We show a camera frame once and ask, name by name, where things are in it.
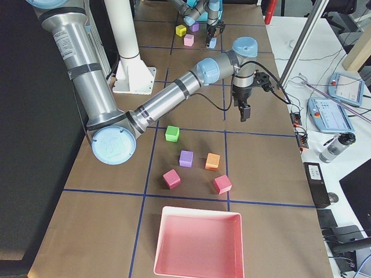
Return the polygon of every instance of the purple cube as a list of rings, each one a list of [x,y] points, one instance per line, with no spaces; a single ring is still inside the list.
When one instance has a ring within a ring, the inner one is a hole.
[[[199,23],[196,21],[193,25],[190,26],[192,32],[197,32],[199,30]]]
[[[192,167],[193,152],[181,151],[179,165],[183,167]]]

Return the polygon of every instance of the foam block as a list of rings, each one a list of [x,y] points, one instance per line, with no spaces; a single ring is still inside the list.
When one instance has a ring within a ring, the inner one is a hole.
[[[190,26],[192,32],[197,32],[199,30],[199,23],[196,21],[193,25]]]
[[[168,126],[165,132],[165,139],[170,142],[178,142],[179,139],[179,127]]]
[[[227,175],[222,175],[221,177],[216,178],[213,181],[213,185],[215,187],[215,190],[218,192],[218,194],[227,192],[231,190],[232,188],[232,183],[230,179],[227,177]]]
[[[187,34],[184,36],[184,45],[192,46],[194,43],[195,37],[193,35]]]
[[[171,169],[162,176],[170,189],[173,189],[174,187],[180,185],[181,183],[180,177],[174,169]]]
[[[181,151],[179,165],[183,167],[192,167],[193,152]]]
[[[175,33],[178,36],[185,36],[185,34],[187,33],[187,27],[184,25],[178,25],[177,27],[175,27]]]
[[[214,49],[215,46],[216,46],[216,38],[212,38],[212,39],[210,40],[210,43],[209,43],[208,48],[212,48],[212,49]]]
[[[213,170],[213,171],[218,170],[219,159],[220,159],[220,155],[215,155],[213,153],[209,153],[208,158],[206,160],[205,169]]]

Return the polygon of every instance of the white desk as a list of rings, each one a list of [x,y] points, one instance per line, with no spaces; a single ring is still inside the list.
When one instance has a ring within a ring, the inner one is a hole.
[[[290,57],[294,43],[303,29],[305,21],[305,18],[273,17],[271,24],[267,26],[268,36],[270,38],[272,51],[275,55],[276,65],[280,75],[288,61],[277,59],[288,59]],[[327,21],[325,19],[320,19],[311,35],[311,38],[304,48],[300,59],[322,58],[331,55],[340,49],[341,44],[337,40]],[[326,84],[334,71],[335,66],[340,59],[344,58],[344,55],[345,51],[342,50],[338,56],[335,55],[322,60],[299,61],[290,78],[298,76],[299,73],[301,73],[308,78],[310,84]],[[321,79],[321,76],[328,66],[330,66],[330,68]],[[345,71],[341,66],[341,63],[337,67],[336,72],[342,72],[360,78],[357,72]],[[326,92],[325,87],[318,86],[317,88]],[[359,221],[354,215],[343,191],[341,190],[339,180],[371,158],[371,125],[358,117],[351,118],[351,122],[356,130],[357,142],[351,145],[333,162],[329,164],[322,163],[319,160],[318,155],[324,149],[323,144],[327,142],[327,140],[331,139],[333,135],[318,132],[310,117],[307,116],[306,105],[312,90],[306,86],[296,86],[292,82],[289,82],[286,91],[300,100],[301,106],[303,107],[301,119],[304,127],[305,122],[307,122],[309,138],[308,144],[310,149],[303,152],[301,156],[302,160],[304,162],[319,163],[321,165],[327,191],[334,192],[339,196],[339,202],[329,206],[328,208],[332,210],[338,226],[357,225],[362,230]],[[370,95],[367,88],[365,89],[365,95]],[[318,93],[314,93],[312,96],[322,97]],[[297,100],[294,98],[291,99],[295,104],[298,104]],[[362,106],[367,108],[371,107],[371,100],[369,98],[363,98]],[[371,113],[366,114],[365,116],[371,117]],[[330,259],[330,262],[334,276],[340,277],[336,263],[333,259]]]

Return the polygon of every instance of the table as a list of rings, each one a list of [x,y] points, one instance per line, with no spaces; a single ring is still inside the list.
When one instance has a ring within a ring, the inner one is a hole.
[[[277,74],[260,8],[223,5],[223,19],[227,27],[214,50],[205,49],[203,31],[186,47],[174,35],[181,20],[173,7],[140,3],[134,24],[141,58],[157,67],[155,92],[246,35],[259,43],[257,61]],[[199,92],[227,106],[230,82]],[[115,99],[127,111],[148,96]],[[133,157],[117,166],[100,163],[84,141],[29,277],[157,277],[163,206],[241,213],[245,277],[332,277],[287,107],[262,89],[249,103],[252,117],[240,123],[236,108],[224,113],[191,97],[148,128]],[[165,141],[167,125],[181,128],[178,143]],[[182,149],[194,152],[191,169],[178,165]],[[221,156],[217,171],[204,169],[209,152]],[[170,169],[182,178],[171,191],[162,180]],[[218,195],[212,181],[223,174],[233,187]]]
[[[298,39],[305,21],[306,19],[304,18],[273,17],[271,24],[267,26],[272,51],[275,55],[277,69],[280,74],[283,72],[283,69],[287,63],[286,60],[282,59],[289,58],[295,41]],[[340,52],[338,56],[335,55],[322,60],[302,60],[325,57],[339,50]],[[292,75],[289,78],[298,76],[299,73],[301,73],[308,78],[309,83],[326,84],[338,62],[344,58],[344,55],[345,51],[342,50],[340,42],[336,38],[327,21],[325,19],[320,19],[303,50],[303,53],[300,57],[301,60],[297,63]],[[336,72],[341,72],[346,75],[360,78],[357,72],[345,71],[345,69],[341,66],[341,63],[336,68]],[[293,81],[299,82],[300,80],[298,78],[294,78]],[[318,86],[318,88],[326,92],[326,87]],[[362,230],[359,221],[354,215],[343,191],[341,190],[339,180],[371,158],[371,148],[369,148],[371,136],[370,125],[360,118],[351,118],[352,125],[356,130],[357,143],[352,145],[350,149],[342,153],[333,162],[329,164],[322,163],[319,160],[318,155],[324,149],[323,144],[327,142],[327,140],[331,139],[333,134],[323,134],[318,132],[313,122],[307,118],[306,104],[312,90],[305,86],[297,86],[294,83],[289,82],[286,91],[289,94],[297,97],[301,102],[301,106],[303,107],[301,115],[302,121],[304,124],[306,124],[308,131],[309,150],[304,151],[301,158],[304,162],[317,162],[320,164],[326,189],[328,192],[333,192],[339,197],[339,202],[329,207],[334,214],[338,226],[357,225],[360,230]],[[370,95],[370,92],[367,88],[365,88],[365,95]],[[318,93],[314,93],[312,96],[322,97]],[[370,107],[371,101],[368,98],[364,98],[362,106]],[[333,260],[331,261],[331,265],[335,277],[340,277],[338,274],[339,270]]]

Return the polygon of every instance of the brown paper surface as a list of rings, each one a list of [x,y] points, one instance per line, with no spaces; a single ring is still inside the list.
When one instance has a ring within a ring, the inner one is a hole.
[[[255,5],[223,5],[227,26],[214,50],[204,45],[204,24],[194,47],[182,44],[174,35],[181,17],[168,2],[141,1],[134,21],[141,58],[157,67],[153,94],[202,59],[229,50],[239,36],[258,41],[257,61],[277,75]],[[198,92],[227,106],[230,83],[226,78]],[[115,95],[124,111],[149,97]],[[241,123],[235,107],[224,113],[191,97],[149,127],[122,165],[100,163],[84,141],[29,277],[157,277],[163,206],[241,213],[245,277],[332,277],[287,106],[261,89],[248,102],[252,117]],[[177,143],[165,141],[167,125],[181,128]],[[192,168],[179,166],[181,150],[194,152]],[[220,155],[217,171],[204,169],[209,152]],[[172,190],[162,179],[171,169],[181,177]],[[218,195],[212,182],[224,174],[232,190]]]

